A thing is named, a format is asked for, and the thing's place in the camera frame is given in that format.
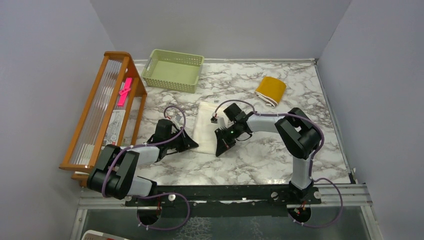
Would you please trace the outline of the white towel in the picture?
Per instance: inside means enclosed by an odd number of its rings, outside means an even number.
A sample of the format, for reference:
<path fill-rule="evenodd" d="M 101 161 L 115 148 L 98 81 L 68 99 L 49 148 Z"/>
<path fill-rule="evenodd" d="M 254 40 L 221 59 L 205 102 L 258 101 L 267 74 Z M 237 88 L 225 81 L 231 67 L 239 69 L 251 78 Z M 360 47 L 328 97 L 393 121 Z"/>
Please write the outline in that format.
<path fill-rule="evenodd" d="M 219 127 L 212 123 L 211 118 L 218 104 L 201 101 L 198 106 L 197 116 L 194 122 L 192 139 L 198 144 L 193 151 L 197 153 L 216 155 L 217 138 L 215 130 Z"/>

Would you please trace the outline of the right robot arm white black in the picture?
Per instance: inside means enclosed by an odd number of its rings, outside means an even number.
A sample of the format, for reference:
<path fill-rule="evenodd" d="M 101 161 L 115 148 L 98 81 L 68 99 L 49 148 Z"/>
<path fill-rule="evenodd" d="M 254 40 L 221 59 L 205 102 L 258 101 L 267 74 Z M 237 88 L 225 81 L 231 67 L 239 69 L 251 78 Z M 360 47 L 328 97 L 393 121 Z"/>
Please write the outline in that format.
<path fill-rule="evenodd" d="M 306 200 L 314 185 L 313 160 L 325 141 L 323 131 L 297 107 L 288 113 L 259 113 L 255 109 L 246 113 L 237 105 L 237 100 L 230 103 L 223 112 L 232 125 L 220 124 L 214 131 L 217 140 L 215 155 L 219 157 L 234 147 L 243 134 L 250 137 L 256 132 L 279 134 L 293 157 L 289 199 L 296 204 Z"/>

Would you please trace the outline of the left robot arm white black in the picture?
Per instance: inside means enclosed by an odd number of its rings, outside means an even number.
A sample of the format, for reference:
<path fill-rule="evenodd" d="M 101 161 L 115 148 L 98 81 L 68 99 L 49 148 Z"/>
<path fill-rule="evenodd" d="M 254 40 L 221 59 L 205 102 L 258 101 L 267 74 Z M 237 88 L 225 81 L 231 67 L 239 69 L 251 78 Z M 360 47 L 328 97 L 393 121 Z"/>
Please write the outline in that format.
<path fill-rule="evenodd" d="M 165 156 L 199 147 L 183 129 L 169 119 L 160 119 L 146 144 L 126 147 L 108 144 L 101 151 L 86 181 L 88 189 L 108 198 L 135 197 L 144 205 L 157 200 L 157 183 L 136 175 L 136 168 L 161 161 Z"/>

